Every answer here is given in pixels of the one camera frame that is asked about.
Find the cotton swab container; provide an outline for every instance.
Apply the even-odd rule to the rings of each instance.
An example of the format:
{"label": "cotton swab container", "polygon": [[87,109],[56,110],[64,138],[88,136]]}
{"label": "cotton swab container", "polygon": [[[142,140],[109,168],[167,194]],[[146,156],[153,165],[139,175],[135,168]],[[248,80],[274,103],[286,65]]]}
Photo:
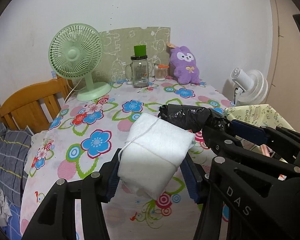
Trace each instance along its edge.
{"label": "cotton swab container", "polygon": [[157,81],[164,81],[168,76],[169,66],[154,64],[154,79]]}

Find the plush toy eye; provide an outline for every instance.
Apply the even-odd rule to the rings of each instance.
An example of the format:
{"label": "plush toy eye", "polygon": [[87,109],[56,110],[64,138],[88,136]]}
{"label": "plush toy eye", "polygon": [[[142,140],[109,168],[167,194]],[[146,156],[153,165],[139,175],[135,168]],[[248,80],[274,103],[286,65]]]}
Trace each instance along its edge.
{"label": "plush toy eye", "polygon": [[178,57],[178,59],[180,59],[180,60],[184,60],[185,54],[183,54],[182,52],[178,52],[178,53],[177,53],[177,57]]}

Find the floral tablecloth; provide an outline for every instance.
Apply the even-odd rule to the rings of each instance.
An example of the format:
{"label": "floral tablecloth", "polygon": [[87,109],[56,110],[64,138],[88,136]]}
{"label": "floral tablecloth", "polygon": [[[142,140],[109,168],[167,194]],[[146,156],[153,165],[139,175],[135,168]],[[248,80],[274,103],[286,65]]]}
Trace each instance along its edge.
{"label": "floral tablecloth", "polygon": [[[111,86],[107,95],[95,101],[79,102],[71,97],[53,121],[26,183],[20,217],[22,234],[56,180],[79,180],[98,171],[112,159],[117,148],[124,146],[131,125],[141,113],[157,116],[162,104],[205,106],[220,113],[231,106],[203,81],[179,85],[168,79],[151,82],[144,89],[135,89],[125,81]],[[206,147],[201,133],[195,140],[189,153],[208,171],[215,155]],[[115,197],[102,207],[112,240],[192,239],[202,208],[189,198],[180,169],[158,200],[138,197],[120,181]],[[76,200],[75,212],[77,239],[83,239],[80,200]],[[227,217],[224,207],[223,220],[227,221]]]}

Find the black plastic bag roll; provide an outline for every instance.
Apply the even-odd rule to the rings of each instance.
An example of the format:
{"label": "black plastic bag roll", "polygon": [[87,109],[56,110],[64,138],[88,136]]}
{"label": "black plastic bag roll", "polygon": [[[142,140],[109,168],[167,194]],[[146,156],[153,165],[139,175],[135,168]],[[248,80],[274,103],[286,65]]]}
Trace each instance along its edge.
{"label": "black plastic bag roll", "polygon": [[227,118],[217,111],[200,106],[162,105],[158,117],[194,133],[201,131],[205,125],[226,131],[229,124]]}

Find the white electric fan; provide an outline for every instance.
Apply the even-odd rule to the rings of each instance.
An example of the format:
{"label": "white electric fan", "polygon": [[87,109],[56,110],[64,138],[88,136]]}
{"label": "white electric fan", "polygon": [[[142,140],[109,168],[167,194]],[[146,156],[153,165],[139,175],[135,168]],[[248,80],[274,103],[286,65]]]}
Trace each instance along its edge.
{"label": "white electric fan", "polygon": [[266,98],[268,82],[260,71],[254,69],[245,73],[236,68],[231,73],[231,79],[239,86],[235,92],[236,105],[257,105]]}
{"label": "white electric fan", "polygon": [[91,72],[99,65],[103,45],[100,34],[86,24],[71,24],[60,30],[49,48],[52,69],[65,79],[84,77],[86,87],[77,94],[77,100],[90,101],[111,90],[105,82],[94,83]]}

